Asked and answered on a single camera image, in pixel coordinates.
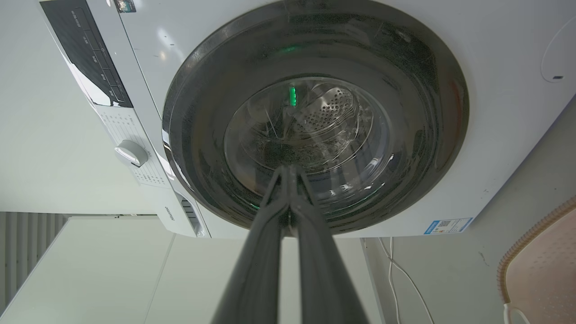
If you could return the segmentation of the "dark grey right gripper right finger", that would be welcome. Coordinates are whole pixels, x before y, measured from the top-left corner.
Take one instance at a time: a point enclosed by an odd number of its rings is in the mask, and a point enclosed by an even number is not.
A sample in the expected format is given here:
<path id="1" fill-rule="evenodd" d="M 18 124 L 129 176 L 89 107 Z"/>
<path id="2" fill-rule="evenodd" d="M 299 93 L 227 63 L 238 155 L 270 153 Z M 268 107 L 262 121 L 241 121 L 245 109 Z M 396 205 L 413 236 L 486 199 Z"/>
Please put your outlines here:
<path id="1" fill-rule="evenodd" d="M 304 170 L 288 168 L 291 226 L 300 253 L 302 324 L 369 324 Z"/>

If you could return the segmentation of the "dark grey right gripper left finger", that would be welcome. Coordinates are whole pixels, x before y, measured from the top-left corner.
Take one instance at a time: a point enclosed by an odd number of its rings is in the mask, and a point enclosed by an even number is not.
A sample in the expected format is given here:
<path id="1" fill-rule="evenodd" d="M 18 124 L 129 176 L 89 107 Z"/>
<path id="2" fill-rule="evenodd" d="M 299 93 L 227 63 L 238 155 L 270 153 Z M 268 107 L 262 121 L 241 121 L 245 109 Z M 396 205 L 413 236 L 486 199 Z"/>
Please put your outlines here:
<path id="1" fill-rule="evenodd" d="M 276 324 L 281 242 L 289 224 L 288 168 L 273 174 L 211 324 Z"/>

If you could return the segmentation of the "pink woven laundry basket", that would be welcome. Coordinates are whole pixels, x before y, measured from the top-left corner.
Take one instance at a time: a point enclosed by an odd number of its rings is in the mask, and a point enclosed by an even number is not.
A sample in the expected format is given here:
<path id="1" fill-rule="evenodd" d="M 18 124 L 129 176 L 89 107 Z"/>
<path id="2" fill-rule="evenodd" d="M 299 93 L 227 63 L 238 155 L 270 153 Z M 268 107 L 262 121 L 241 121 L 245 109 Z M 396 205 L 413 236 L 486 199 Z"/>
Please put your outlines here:
<path id="1" fill-rule="evenodd" d="M 576 324 L 576 196 L 504 254 L 496 273 L 504 324 Z"/>

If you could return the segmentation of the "white cabinet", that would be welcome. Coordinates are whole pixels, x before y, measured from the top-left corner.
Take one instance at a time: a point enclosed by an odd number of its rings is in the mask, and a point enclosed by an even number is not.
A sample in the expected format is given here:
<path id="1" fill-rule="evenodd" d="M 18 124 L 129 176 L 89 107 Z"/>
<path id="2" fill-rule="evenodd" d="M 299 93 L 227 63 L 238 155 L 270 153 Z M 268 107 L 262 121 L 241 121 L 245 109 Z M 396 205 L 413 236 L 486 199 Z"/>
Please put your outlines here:
<path id="1" fill-rule="evenodd" d="M 209 324 L 243 244 L 157 219 L 70 219 L 0 324 Z"/>

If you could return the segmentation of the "dark round washing machine door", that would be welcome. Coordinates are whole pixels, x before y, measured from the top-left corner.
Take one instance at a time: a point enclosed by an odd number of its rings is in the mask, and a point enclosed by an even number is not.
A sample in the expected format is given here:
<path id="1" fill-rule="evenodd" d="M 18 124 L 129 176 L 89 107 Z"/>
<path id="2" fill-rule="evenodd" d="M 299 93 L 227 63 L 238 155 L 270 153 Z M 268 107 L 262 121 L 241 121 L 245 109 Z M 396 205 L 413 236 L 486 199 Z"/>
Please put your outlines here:
<path id="1" fill-rule="evenodd" d="M 249 228 L 296 165 L 333 233 L 404 216 L 452 166 L 465 76 L 424 23 L 372 0 L 282 0 L 222 25 L 167 91 L 165 153 L 186 191 Z"/>

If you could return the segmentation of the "white washing machine control knob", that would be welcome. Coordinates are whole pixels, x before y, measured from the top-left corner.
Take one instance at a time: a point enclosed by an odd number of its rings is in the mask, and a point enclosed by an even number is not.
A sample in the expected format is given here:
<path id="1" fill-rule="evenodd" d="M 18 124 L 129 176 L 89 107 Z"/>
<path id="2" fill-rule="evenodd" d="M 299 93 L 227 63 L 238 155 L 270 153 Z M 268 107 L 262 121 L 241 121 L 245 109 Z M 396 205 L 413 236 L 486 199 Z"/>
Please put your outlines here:
<path id="1" fill-rule="evenodd" d="M 114 147 L 115 154 L 122 163 L 132 168 L 141 168 L 148 161 L 148 153 L 134 141 L 123 140 Z"/>

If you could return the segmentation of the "white ribbed radiator panel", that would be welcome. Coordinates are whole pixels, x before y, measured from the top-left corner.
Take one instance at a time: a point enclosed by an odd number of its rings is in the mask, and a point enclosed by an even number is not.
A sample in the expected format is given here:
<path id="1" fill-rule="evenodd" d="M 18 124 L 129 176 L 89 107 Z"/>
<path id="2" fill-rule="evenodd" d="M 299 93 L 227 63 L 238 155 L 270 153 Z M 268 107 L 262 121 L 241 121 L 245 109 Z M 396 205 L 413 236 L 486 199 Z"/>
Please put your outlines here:
<path id="1" fill-rule="evenodd" d="M 67 220 L 59 214 L 0 211 L 0 315 Z"/>

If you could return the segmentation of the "white front-load washing machine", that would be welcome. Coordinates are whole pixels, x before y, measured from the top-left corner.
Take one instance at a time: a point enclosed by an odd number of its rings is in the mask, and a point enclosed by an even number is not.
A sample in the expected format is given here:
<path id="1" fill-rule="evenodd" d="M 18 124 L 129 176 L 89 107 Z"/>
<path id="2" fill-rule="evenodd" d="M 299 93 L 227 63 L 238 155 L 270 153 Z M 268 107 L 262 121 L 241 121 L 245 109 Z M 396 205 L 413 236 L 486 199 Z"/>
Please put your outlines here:
<path id="1" fill-rule="evenodd" d="M 162 116 L 173 78 L 206 37 L 282 0 L 30 1 L 113 148 L 130 140 L 148 153 L 146 164 L 130 169 L 165 228 L 191 237 L 245 238 L 249 228 L 221 219 L 182 186 L 165 153 Z M 448 172 L 406 215 L 334 234 L 461 232 L 576 94 L 576 0 L 372 1 L 409 14 L 448 46 L 465 76 L 469 121 Z"/>

